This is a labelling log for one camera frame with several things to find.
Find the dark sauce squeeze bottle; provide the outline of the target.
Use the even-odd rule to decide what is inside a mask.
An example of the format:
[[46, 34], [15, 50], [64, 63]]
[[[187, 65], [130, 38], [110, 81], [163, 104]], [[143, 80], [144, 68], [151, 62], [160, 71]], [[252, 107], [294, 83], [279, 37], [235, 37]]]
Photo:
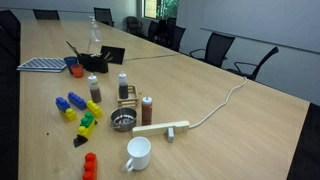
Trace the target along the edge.
[[119, 74], [119, 97], [121, 99], [128, 98], [128, 82], [127, 75], [124, 72]]

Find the wooden slat basket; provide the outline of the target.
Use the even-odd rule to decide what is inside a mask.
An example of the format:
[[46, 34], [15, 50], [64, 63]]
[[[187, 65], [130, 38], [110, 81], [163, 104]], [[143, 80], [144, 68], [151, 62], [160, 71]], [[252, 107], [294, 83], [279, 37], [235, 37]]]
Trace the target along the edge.
[[135, 107], [139, 104], [139, 95], [134, 85], [128, 86], [128, 98], [118, 98], [119, 107]]

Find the brown sauce squeeze bottle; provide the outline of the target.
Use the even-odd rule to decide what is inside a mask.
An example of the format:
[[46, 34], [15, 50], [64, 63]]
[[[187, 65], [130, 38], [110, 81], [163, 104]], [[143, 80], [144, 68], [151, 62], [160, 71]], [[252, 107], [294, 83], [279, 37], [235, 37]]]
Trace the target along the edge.
[[101, 98], [101, 93], [100, 93], [100, 87], [98, 84], [98, 78], [94, 74], [91, 74], [88, 77], [88, 83], [89, 83], [89, 89], [90, 89], [91, 98], [92, 98], [93, 102], [94, 103], [101, 102], [102, 98]]

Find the clear spray bottle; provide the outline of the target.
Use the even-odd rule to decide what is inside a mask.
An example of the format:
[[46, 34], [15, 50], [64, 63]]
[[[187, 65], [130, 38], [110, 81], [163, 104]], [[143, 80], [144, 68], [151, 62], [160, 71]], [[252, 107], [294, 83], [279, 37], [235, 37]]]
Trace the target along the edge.
[[88, 50], [91, 53], [99, 54], [100, 43], [102, 38], [101, 38], [100, 28], [94, 16], [90, 16], [90, 35], [91, 35], [91, 38], [89, 40]]

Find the cream power strip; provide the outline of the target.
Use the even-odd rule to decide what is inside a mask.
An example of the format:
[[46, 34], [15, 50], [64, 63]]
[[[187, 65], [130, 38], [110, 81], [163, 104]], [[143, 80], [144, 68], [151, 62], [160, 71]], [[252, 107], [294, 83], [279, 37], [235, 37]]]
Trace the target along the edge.
[[148, 137], [148, 136], [155, 136], [155, 135], [164, 135], [168, 132], [169, 128], [172, 128], [175, 134], [184, 133], [189, 130], [189, 126], [190, 126], [190, 123], [186, 120], [152, 124], [152, 125], [146, 125], [146, 126], [137, 126], [132, 129], [132, 136]]

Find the black office chair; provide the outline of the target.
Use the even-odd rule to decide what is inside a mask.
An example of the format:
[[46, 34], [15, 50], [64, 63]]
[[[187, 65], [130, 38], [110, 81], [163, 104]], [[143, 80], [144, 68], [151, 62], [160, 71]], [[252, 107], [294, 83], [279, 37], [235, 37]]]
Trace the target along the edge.
[[[247, 62], [239, 62], [239, 61], [236, 61], [234, 62], [234, 66], [236, 67], [235, 69], [226, 69], [227, 71], [231, 72], [231, 73], [234, 73], [236, 75], [239, 75], [239, 76], [245, 76], [247, 79], [250, 79], [250, 80], [253, 80], [255, 81], [256, 80], [256, 77], [258, 75], [258, 72], [261, 68], [261, 66], [270, 58], [272, 57], [273, 55], [279, 53], [279, 49], [278, 47], [274, 47], [272, 48], [263, 58], [262, 60], [258, 63], [258, 64], [253, 64], [253, 63], [247, 63]], [[239, 68], [240, 65], [248, 65], [248, 66], [254, 66], [255, 69], [252, 71], [251, 74], [249, 73], [244, 73], [241, 71], [241, 69]]]
[[166, 48], [178, 52], [184, 32], [185, 28], [175, 26], [171, 29], [170, 32], [166, 32], [160, 35], [159, 43]]
[[235, 38], [212, 32], [204, 49], [205, 55], [198, 60], [220, 68]]
[[34, 9], [33, 13], [37, 20], [59, 20], [60, 19], [57, 10]]
[[94, 8], [95, 19], [101, 23], [109, 25], [111, 27], [114, 26], [114, 21], [111, 14], [110, 8]]

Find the white ceramic mug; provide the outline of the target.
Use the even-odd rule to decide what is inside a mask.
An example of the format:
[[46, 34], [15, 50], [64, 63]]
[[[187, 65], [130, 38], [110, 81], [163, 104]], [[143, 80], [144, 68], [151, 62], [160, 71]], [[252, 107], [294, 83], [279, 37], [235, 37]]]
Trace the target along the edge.
[[145, 137], [135, 137], [127, 144], [129, 159], [125, 164], [128, 172], [143, 170], [150, 162], [151, 143]]

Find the black utensil holder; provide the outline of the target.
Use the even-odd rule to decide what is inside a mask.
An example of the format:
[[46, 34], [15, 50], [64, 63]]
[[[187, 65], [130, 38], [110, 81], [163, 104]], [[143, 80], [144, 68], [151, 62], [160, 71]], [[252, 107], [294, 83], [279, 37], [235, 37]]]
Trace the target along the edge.
[[108, 72], [108, 62], [100, 57], [92, 57], [90, 54], [81, 54], [78, 56], [78, 61], [83, 65], [83, 68], [89, 72]]

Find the green yellow toy block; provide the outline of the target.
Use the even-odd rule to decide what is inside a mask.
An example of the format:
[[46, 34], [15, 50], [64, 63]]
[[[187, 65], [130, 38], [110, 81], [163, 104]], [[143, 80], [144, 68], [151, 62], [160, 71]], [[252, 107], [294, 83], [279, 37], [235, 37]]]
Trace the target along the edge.
[[77, 134], [81, 137], [89, 138], [96, 124], [94, 115], [90, 112], [86, 112], [81, 119], [80, 126]]

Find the long blue toy block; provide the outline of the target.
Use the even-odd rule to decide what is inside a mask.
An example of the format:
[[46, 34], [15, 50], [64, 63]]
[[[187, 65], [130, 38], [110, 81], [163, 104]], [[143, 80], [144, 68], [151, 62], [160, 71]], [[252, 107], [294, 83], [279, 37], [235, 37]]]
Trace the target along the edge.
[[80, 110], [85, 110], [87, 108], [87, 105], [86, 105], [86, 102], [84, 101], [84, 99], [79, 97], [74, 92], [68, 93], [68, 99], [71, 104], [73, 104], [74, 106], [76, 106]]

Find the orange plastic cup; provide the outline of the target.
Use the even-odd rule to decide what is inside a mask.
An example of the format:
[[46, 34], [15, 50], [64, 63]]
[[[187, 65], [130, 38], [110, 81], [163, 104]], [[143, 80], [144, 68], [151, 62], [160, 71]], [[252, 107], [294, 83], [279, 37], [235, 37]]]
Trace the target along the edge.
[[73, 72], [73, 76], [75, 78], [81, 78], [84, 76], [83, 66], [81, 64], [74, 64], [71, 66], [71, 70]]

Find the blue plastic cup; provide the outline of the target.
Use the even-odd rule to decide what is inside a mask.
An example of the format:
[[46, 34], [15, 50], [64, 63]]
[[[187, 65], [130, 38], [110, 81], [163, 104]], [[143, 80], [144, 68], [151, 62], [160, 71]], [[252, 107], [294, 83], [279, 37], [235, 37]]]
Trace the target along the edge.
[[65, 64], [69, 70], [69, 73], [72, 74], [71, 66], [78, 63], [78, 59], [75, 56], [68, 56], [64, 58]]

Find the blue yellow toy block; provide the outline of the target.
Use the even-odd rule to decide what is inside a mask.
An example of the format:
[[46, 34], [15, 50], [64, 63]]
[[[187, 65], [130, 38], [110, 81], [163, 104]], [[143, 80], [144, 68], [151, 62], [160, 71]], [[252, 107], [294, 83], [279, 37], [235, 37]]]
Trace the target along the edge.
[[57, 97], [56, 98], [56, 106], [59, 112], [69, 121], [73, 121], [77, 118], [76, 113], [71, 108], [70, 104], [63, 98]]

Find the red toy block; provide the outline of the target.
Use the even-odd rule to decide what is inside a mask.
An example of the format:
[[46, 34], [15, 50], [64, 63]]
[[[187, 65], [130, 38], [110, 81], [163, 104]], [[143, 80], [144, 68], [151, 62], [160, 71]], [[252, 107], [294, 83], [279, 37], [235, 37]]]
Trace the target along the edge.
[[89, 152], [85, 155], [83, 169], [82, 180], [97, 180], [97, 157], [94, 153]]

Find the grey keyboard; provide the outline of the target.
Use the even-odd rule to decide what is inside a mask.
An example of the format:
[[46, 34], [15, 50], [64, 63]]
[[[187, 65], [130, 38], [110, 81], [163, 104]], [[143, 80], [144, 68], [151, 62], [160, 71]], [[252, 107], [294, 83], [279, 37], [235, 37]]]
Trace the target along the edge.
[[32, 58], [19, 65], [19, 71], [32, 72], [54, 72], [59, 73], [66, 68], [66, 64], [62, 58]]

